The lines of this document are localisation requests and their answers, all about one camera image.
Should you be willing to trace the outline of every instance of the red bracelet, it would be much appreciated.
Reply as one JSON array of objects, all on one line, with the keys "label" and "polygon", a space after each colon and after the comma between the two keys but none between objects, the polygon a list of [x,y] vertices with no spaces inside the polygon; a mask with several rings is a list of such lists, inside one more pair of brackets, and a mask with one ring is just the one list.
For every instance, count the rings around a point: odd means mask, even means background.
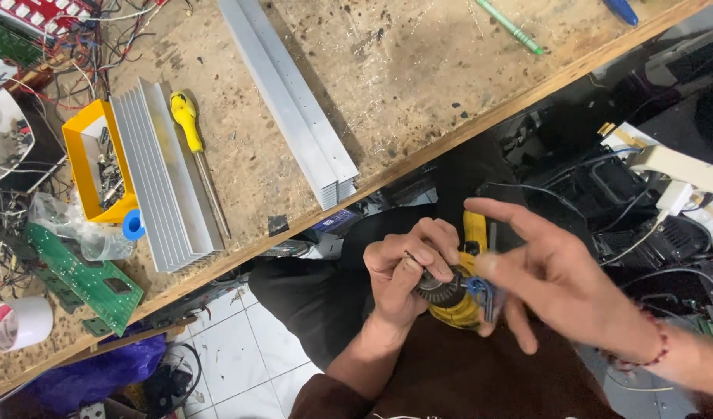
[{"label": "red bracelet", "polygon": [[651,320],[651,323],[656,326],[656,330],[659,332],[659,338],[661,338],[661,350],[659,351],[659,355],[657,355],[654,359],[644,363],[624,361],[608,350],[598,350],[607,359],[610,365],[617,367],[618,370],[622,372],[632,371],[632,369],[636,367],[651,367],[656,365],[664,360],[669,353],[669,339],[667,334],[664,332],[664,324],[659,319],[654,317],[648,310],[641,310],[641,312],[644,316],[646,316],[646,319]]}]

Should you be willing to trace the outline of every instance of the hand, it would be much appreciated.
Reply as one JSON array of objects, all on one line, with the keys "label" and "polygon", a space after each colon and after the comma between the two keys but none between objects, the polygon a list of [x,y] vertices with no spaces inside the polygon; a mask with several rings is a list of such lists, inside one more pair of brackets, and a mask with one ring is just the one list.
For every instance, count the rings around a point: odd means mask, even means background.
[{"label": "hand", "polygon": [[372,280],[373,316],[399,329],[409,328],[428,308],[426,300],[413,291],[423,268],[440,281],[451,281],[453,273],[444,260],[453,265],[460,262],[459,244],[459,236],[451,224],[422,218],[410,233],[389,234],[385,240],[368,245],[364,263]]},{"label": "hand", "polygon": [[527,241],[510,252],[484,253],[478,275],[509,292],[504,306],[509,328],[526,353],[537,350],[522,302],[569,339],[611,350],[623,359],[648,362],[661,349],[659,333],[602,272],[576,236],[523,206],[488,198],[465,208],[506,222]]}]

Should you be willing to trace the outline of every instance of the green pen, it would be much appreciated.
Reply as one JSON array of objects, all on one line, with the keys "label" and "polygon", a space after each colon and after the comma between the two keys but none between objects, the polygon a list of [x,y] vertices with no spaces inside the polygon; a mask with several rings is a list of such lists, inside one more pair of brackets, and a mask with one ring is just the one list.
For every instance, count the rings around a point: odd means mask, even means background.
[{"label": "green pen", "polygon": [[498,20],[504,28],[506,28],[509,32],[511,32],[512,35],[514,35],[515,38],[519,40],[520,43],[523,43],[527,46],[527,48],[530,49],[531,52],[534,52],[535,54],[542,54],[542,48],[532,41],[532,38],[528,37],[524,32],[521,31],[517,26],[514,26],[513,23],[509,22],[509,19],[506,19],[504,15],[501,14],[498,10],[493,8],[491,4],[487,0],[475,0],[483,9],[488,12],[491,16],[493,16],[496,20]]}]

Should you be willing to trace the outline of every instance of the white tape roll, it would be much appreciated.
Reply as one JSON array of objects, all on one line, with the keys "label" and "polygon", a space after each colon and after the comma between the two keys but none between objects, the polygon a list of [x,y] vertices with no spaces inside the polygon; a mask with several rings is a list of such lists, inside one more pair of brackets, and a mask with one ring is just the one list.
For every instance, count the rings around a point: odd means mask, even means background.
[{"label": "white tape roll", "polygon": [[44,341],[54,326],[54,314],[43,297],[0,303],[0,352],[18,350]]}]

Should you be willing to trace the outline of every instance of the white tile floor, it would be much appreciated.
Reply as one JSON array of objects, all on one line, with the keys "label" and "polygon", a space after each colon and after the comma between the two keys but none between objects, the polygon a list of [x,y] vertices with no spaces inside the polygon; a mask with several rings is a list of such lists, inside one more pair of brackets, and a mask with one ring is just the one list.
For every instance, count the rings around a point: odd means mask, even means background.
[{"label": "white tile floor", "polygon": [[[247,286],[212,301],[209,311],[211,319],[208,312],[197,315],[199,319],[176,338],[194,346],[202,359],[202,380],[186,402],[186,416],[287,417],[300,388],[320,372],[300,342]],[[195,367],[188,350],[175,358]]]}]

